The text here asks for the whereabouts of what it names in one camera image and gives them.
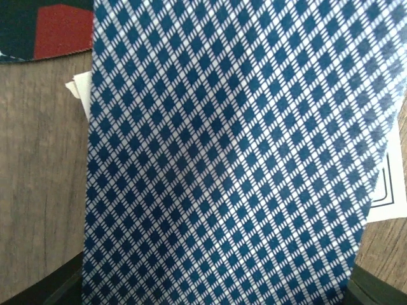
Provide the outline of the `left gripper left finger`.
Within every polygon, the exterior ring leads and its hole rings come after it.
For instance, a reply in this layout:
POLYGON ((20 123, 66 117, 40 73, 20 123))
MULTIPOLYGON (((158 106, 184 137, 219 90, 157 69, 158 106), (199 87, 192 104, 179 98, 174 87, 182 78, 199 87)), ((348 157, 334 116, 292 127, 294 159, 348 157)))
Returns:
POLYGON ((81 304, 83 254, 2 304, 81 304))

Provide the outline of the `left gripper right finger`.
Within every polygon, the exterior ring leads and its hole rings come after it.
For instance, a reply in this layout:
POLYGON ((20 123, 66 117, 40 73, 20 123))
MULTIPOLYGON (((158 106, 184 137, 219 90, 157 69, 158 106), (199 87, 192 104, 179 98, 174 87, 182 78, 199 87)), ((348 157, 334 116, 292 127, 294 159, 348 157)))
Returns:
POLYGON ((407 305, 407 302, 404 292, 355 265, 347 285, 343 304, 407 305))

